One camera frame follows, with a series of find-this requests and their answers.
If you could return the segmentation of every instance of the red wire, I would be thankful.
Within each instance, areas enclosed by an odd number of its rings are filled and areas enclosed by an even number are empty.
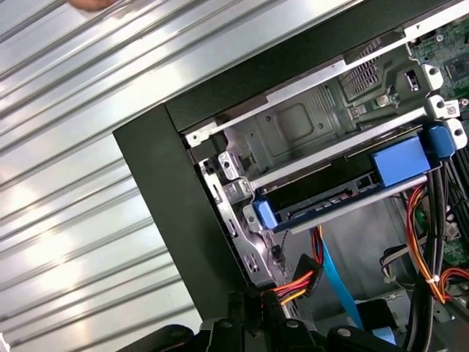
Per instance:
[[[301,289],[301,288],[308,287],[309,281],[310,281],[310,280],[308,280],[308,281],[306,281],[306,282],[301,282],[300,284],[298,284],[298,285],[296,285],[296,286],[292,286],[292,287],[287,288],[287,289],[284,290],[284,291],[278,292],[278,297],[279,297],[279,298],[282,298],[282,297],[284,297],[285,295],[287,295],[287,294],[289,294],[289,293],[291,293],[291,292],[293,292],[293,291],[296,291],[296,290]]]

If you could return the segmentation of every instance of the ribbed aluminum sheet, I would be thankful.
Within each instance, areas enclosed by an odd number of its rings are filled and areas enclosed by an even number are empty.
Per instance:
[[[112,131],[359,1],[0,1],[0,332],[115,351],[200,317]]]

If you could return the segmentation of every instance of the black wire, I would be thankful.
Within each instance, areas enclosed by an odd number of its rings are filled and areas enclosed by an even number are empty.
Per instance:
[[[446,205],[448,204],[448,178],[446,174],[446,165],[443,165],[435,175],[435,196],[437,204],[437,257],[435,275],[440,276],[443,268],[443,256],[446,234]]]

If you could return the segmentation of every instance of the green circuit board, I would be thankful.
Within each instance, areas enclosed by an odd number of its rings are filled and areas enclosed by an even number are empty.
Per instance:
[[[457,238],[448,241],[445,245],[444,258],[451,265],[460,266],[468,262],[468,253],[461,241],[461,238]]]
[[[444,85],[441,95],[446,100],[469,99],[469,18],[450,23],[410,44],[413,57],[420,63],[438,67]],[[459,106],[469,111],[469,106]]]

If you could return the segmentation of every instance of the wire bundle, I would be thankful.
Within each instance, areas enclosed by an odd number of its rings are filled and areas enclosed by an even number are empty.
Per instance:
[[[313,249],[313,258],[322,264],[324,260],[324,251],[322,248],[322,227],[319,225],[311,232],[311,242]],[[280,299],[281,305],[285,305],[294,299],[301,297],[308,291],[308,287],[312,284],[313,271],[309,271],[298,280],[290,282],[289,284],[279,286],[273,289]]]
[[[430,286],[433,296],[442,304],[445,303],[444,294],[441,293],[441,290],[437,286],[439,281],[439,276],[430,271],[429,266],[425,262],[423,255],[421,253],[420,247],[418,246],[417,235],[414,225],[414,213],[417,204],[424,198],[424,187],[419,186],[416,188],[412,195],[409,198],[407,206],[407,242],[409,244],[410,255],[414,259],[415,264],[417,265],[419,271],[425,278],[426,283]]]
[[[311,246],[313,258],[319,264],[324,262],[324,248],[322,244],[322,225],[318,225],[311,231]]]
[[[441,274],[440,282],[439,282],[439,285],[438,285],[441,292],[445,292],[446,285],[448,284],[448,280],[452,276],[459,276],[459,277],[462,277],[463,279],[469,280],[469,271],[468,270],[463,270],[461,268],[446,269]]]
[[[419,247],[419,242],[423,242],[423,239],[426,240],[426,238],[422,238],[419,241],[417,240],[415,226],[413,223],[413,212],[415,211],[416,205],[423,199],[423,197],[424,187],[420,186],[414,190],[409,198],[409,205],[407,207],[407,240],[409,243],[409,250],[419,271],[425,278],[425,282],[429,285],[433,296],[441,304],[445,304],[446,300],[449,299],[449,296],[446,295],[446,284],[448,283],[448,279],[451,276],[460,276],[463,279],[469,279],[469,271],[462,270],[461,268],[449,268],[441,274],[441,277],[439,277],[438,272],[432,273],[430,270]]]
[[[309,271],[298,280],[274,288],[273,291],[277,293],[281,305],[284,306],[288,302],[303,295],[308,290],[307,287],[311,284],[312,275],[313,271]]]

